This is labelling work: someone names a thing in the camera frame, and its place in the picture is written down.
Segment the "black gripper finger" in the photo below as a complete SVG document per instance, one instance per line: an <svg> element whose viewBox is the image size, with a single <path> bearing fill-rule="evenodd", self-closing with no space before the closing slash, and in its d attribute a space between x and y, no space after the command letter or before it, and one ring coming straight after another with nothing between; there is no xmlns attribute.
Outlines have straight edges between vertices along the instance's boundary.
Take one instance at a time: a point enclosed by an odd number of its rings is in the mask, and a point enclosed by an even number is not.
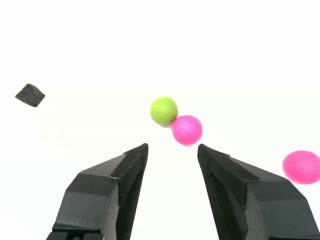
<svg viewBox="0 0 320 240"><path fill-rule="evenodd" d="M65 190L49 240L129 240L149 146L85 169Z"/></svg>
<svg viewBox="0 0 320 240"><path fill-rule="evenodd" d="M197 159L221 240L318 240L303 194L287 179L200 144Z"/></svg>

